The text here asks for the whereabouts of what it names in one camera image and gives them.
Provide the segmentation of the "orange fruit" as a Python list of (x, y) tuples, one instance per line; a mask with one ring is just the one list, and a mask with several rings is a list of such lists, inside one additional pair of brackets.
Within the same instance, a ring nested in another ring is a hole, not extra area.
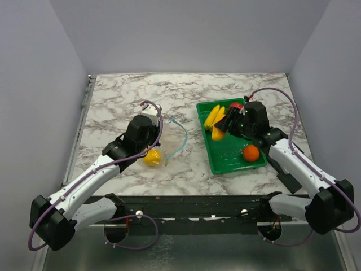
[(255, 145), (246, 145), (243, 148), (243, 158), (250, 163), (258, 160), (260, 152)]

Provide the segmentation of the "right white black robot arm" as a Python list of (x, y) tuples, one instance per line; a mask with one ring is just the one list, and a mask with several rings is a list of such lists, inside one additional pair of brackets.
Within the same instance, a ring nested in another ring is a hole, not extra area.
[(308, 222), (318, 234), (326, 234), (353, 217), (360, 217), (354, 205), (354, 189), (348, 180), (338, 181), (308, 159), (282, 130), (271, 127), (266, 107), (248, 102), (241, 109), (231, 107), (214, 128), (235, 137), (249, 138), (285, 174), (291, 175), (308, 198), (274, 193), (259, 207), (260, 216), (271, 221), (287, 215)]

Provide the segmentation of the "green plastic tray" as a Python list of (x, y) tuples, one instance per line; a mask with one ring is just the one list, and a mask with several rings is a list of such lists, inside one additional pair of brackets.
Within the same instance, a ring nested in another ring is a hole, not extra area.
[(206, 118), (216, 105), (228, 109), (229, 105), (233, 102), (244, 104), (243, 98), (235, 98), (202, 102), (196, 105), (211, 172), (214, 174), (251, 170), (267, 165), (267, 159), (263, 153), (260, 153), (258, 160), (252, 163), (243, 158), (243, 149), (252, 143), (250, 140), (227, 134), (221, 141), (214, 141), (212, 140), (212, 132), (204, 128)]

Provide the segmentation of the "clear zip bag teal zipper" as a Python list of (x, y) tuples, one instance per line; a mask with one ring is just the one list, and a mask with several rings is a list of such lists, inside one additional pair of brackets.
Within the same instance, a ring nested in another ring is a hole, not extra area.
[[(186, 128), (178, 122), (175, 118), (164, 122), (162, 135), (159, 140), (159, 146), (155, 146), (152, 149), (160, 150), (162, 154), (161, 165), (167, 167), (172, 158), (174, 158), (179, 152), (183, 150), (188, 140), (188, 132)], [(138, 159), (143, 161), (147, 152), (140, 156)]]

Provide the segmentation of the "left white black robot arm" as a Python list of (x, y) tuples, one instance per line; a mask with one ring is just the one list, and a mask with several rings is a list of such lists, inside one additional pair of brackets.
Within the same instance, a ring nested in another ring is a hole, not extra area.
[(110, 193), (87, 204), (86, 201), (103, 184), (122, 173), (157, 146), (163, 130), (160, 113), (141, 113), (133, 117), (124, 134), (107, 144), (98, 158), (75, 180), (48, 197), (33, 199), (30, 206), (31, 228), (28, 248), (38, 235), (53, 251), (67, 245), (75, 233), (101, 221), (114, 223), (143, 218), (143, 213), (129, 212), (117, 195)]

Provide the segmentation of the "yellow lemon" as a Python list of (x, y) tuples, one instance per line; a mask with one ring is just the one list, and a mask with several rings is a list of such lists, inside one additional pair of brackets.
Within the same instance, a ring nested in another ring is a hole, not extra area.
[(151, 149), (147, 152), (146, 156), (143, 158), (144, 163), (147, 166), (155, 167), (161, 164), (162, 154), (160, 150)]

